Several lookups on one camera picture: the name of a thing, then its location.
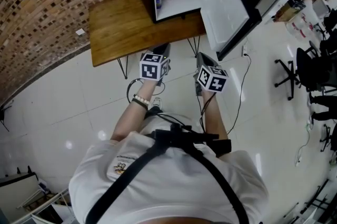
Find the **white tile floor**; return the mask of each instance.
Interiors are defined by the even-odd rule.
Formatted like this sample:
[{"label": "white tile floor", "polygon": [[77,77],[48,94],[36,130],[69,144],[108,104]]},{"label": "white tile floor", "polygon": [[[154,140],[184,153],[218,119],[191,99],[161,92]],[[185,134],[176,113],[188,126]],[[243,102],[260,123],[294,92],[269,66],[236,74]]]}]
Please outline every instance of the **white tile floor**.
[{"label": "white tile floor", "polygon": [[[274,87],[285,76],[274,60],[295,60],[296,49],[308,48],[309,44],[294,39],[282,23],[257,27],[221,62],[231,76],[225,92],[217,97],[226,128],[230,129],[235,121],[240,86],[249,64],[248,59],[241,57],[245,43],[252,64],[230,138],[234,150],[247,150],[258,166],[270,192],[264,222],[275,223],[323,181],[329,151],[320,152],[322,124],[316,124],[308,146],[303,149],[303,159],[295,166],[296,152],[308,138],[305,125],[310,108],[304,88],[296,88],[295,98],[288,101],[288,85]],[[200,50],[215,58],[206,36],[201,37]],[[125,80],[116,61],[93,68],[87,51],[21,92],[6,112],[10,132],[0,125],[0,177],[15,173],[16,167],[26,171],[30,165],[54,191],[65,188],[90,144],[110,138],[127,106],[127,85],[138,77],[139,58],[139,53],[129,58],[129,79]],[[199,118],[194,95],[195,67],[187,40],[173,43],[172,70],[164,79],[166,90],[161,94],[166,111]]]}]

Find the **white shirt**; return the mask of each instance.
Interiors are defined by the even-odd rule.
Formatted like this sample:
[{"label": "white shirt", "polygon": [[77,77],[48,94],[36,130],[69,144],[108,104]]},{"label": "white shirt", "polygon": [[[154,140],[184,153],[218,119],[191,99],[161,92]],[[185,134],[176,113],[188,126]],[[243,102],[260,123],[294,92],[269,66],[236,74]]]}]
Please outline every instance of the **white shirt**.
[{"label": "white shirt", "polygon": [[[187,118],[173,116],[191,125]],[[145,120],[141,133],[169,127],[168,122],[151,117]],[[91,207],[123,170],[153,144],[153,139],[131,132],[121,142],[102,141],[88,149],[69,185],[72,206],[80,224],[85,223]],[[224,175],[242,202],[250,224],[261,221],[268,193],[248,153],[236,151],[218,159],[208,146],[195,144],[195,147]],[[136,224],[163,217],[239,223],[232,205],[210,172],[178,148],[168,148],[164,155],[151,160],[98,223]]]}]

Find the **table leg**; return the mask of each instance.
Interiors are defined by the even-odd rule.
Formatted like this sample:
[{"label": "table leg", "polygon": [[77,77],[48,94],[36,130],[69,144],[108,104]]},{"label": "table leg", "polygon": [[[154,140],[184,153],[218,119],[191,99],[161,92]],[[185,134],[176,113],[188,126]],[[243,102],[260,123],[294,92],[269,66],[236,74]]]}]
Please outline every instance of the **table leg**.
[{"label": "table leg", "polygon": [[198,52],[199,52],[199,44],[200,44],[200,36],[199,36],[199,39],[198,39],[198,45],[196,45],[196,42],[195,42],[195,37],[193,37],[193,41],[194,41],[194,48],[192,47],[192,44],[190,42],[189,39],[187,39],[187,41],[189,42],[189,45],[191,46],[191,49],[194,53],[194,57],[196,58]]},{"label": "table leg", "polygon": [[121,70],[123,72],[124,78],[127,79],[128,56],[126,57],[126,69],[125,69],[125,72],[124,72],[124,69],[123,69],[123,66],[122,66],[121,59],[117,59],[117,61],[118,61],[118,64],[120,65],[120,68],[121,68]]}]

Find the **chair base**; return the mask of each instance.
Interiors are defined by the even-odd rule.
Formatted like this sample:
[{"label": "chair base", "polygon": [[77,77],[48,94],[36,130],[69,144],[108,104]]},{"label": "chair base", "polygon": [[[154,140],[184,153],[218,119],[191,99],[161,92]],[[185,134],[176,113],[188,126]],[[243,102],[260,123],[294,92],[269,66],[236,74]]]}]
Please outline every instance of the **chair base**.
[{"label": "chair base", "polygon": [[279,85],[285,83],[286,81],[290,81],[291,85],[291,96],[288,97],[288,100],[292,100],[294,98],[294,85],[299,85],[301,84],[300,80],[297,79],[297,74],[294,71],[294,62],[293,61],[288,61],[288,64],[290,64],[290,69],[279,59],[275,60],[275,64],[280,63],[281,66],[284,68],[284,70],[287,72],[288,77],[285,78],[282,82],[280,83],[275,83],[275,87],[279,87]]}]

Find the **fridge door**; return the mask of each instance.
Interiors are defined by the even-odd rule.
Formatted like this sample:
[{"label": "fridge door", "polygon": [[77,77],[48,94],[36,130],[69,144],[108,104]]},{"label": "fridge door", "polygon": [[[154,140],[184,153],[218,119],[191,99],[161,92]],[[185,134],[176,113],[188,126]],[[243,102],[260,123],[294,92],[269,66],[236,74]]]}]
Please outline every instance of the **fridge door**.
[{"label": "fridge door", "polygon": [[205,0],[201,16],[211,49],[222,60],[260,21],[246,0]]}]

